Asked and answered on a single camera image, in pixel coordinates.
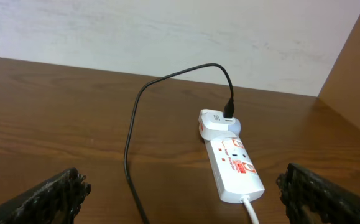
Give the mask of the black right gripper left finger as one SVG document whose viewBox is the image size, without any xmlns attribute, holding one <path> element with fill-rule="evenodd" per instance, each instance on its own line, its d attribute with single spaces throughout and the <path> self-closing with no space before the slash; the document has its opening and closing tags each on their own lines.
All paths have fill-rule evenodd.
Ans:
<svg viewBox="0 0 360 224">
<path fill-rule="evenodd" d="M 76 168 L 45 180 L 0 205 L 0 224 L 73 224 L 91 184 Z"/>
</svg>

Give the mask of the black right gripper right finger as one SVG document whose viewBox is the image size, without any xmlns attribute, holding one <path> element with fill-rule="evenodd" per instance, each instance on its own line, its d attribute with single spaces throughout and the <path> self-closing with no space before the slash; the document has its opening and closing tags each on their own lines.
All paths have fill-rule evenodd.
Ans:
<svg viewBox="0 0 360 224">
<path fill-rule="evenodd" d="M 276 183 L 290 223 L 360 223 L 360 196 L 298 164 Z"/>
</svg>

